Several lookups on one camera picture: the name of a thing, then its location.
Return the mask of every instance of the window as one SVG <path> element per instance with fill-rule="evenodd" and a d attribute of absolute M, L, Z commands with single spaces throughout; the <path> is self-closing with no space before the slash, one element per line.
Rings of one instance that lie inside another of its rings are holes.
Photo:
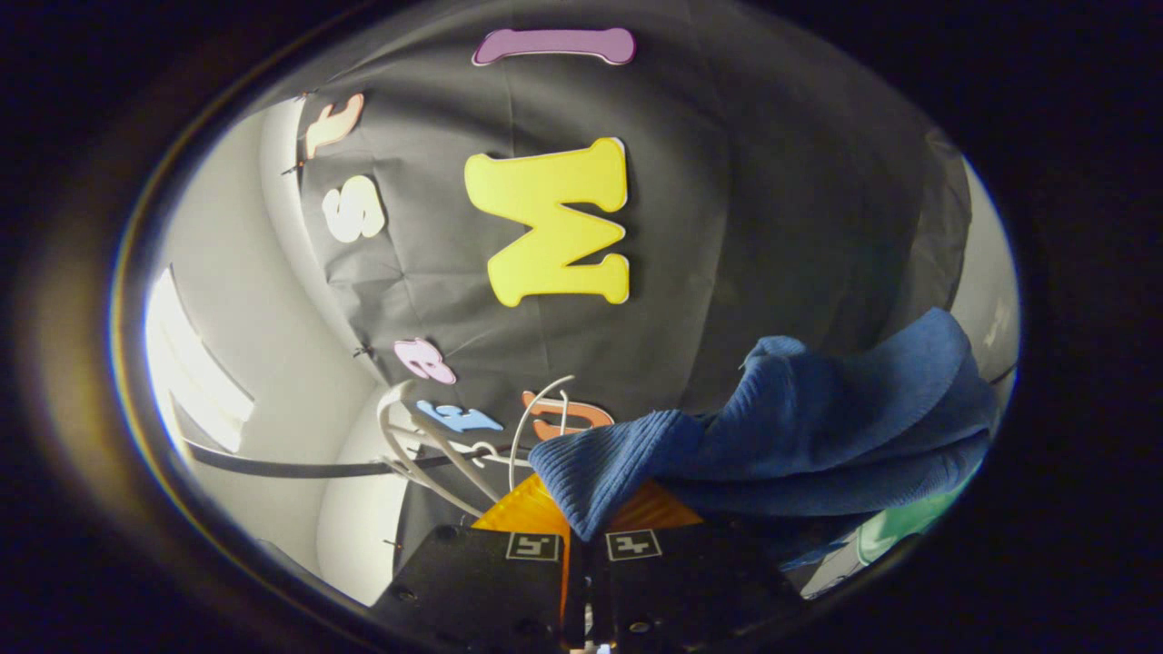
<path fill-rule="evenodd" d="M 171 439 L 181 438 L 174 403 L 228 452 L 238 452 L 255 401 L 219 365 L 194 332 L 167 268 L 145 312 L 150 381 Z"/>

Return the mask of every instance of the orange object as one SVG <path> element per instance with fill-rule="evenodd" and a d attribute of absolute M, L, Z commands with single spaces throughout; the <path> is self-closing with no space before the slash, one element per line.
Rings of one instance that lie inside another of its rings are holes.
<path fill-rule="evenodd" d="M 691 511 L 666 489 L 656 482 L 648 481 L 618 511 L 604 532 L 665 529 L 697 525 L 701 521 L 702 518 L 698 513 Z M 565 589 L 569 587 L 570 570 L 570 524 L 565 520 L 562 510 L 557 507 L 552 496 L 549 495 L 545 484 L 541 482 L 540 476 L 531 475 L 521 482 L 473 523 L 472 528 L 562 536 L 565 541 L 565 548 L 562 555 L 562 603 L 558 616 L 564 616 Z"/>

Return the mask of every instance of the blue knit cloth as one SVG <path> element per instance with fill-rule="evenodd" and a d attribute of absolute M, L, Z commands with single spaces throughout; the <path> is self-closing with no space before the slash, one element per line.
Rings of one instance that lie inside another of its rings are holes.
<path fill-rule="evenodd" d="M 769 520 L 773 534 L 780 518 L 855 528 L 954 489 L 990 443 L 993 392 L 944 311 L 847 358 L 768 336 L 743 368 L 719 412 L 657 411 L 533 449 L 529 462 L 578 535 L 597 535 L 648 478 L 700 513 Z M 812 548 L 829 546 L 784 538 L 779 548 L 811 562 Z"/>

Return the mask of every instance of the green object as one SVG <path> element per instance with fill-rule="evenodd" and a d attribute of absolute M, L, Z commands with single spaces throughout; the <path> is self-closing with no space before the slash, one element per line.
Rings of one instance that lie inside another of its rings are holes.
<path fill-rule="evenodd" d="M 926 497 L 905 506 L 886 509 L 859 526 L 856 534 L 856 556 L 861 563 L 871 566 L 889 552 L 900 539 L 909 534 L 923 533 L 949 509 L 977 470 L 954 490 Z"/>

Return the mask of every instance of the yellow foam letter m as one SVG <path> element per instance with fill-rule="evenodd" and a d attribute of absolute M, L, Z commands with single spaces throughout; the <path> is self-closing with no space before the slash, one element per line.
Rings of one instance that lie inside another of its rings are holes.
<path fill-rule="evenodd" d="M 533 228 L 488 260 L 497 299 L 516 306 L 525 296 L 590 293 L 622 304 L 630 296 L 630 264 L 622 255 L 570 265 L 621 241 L 626 229 L 562 205 L 590 202 L 613 212 L 626 205 L 626 150 L 599 138 L 585 150 L 493 159 L 473 155 L 464 164 L 469 200 L 480 211 Z"/>

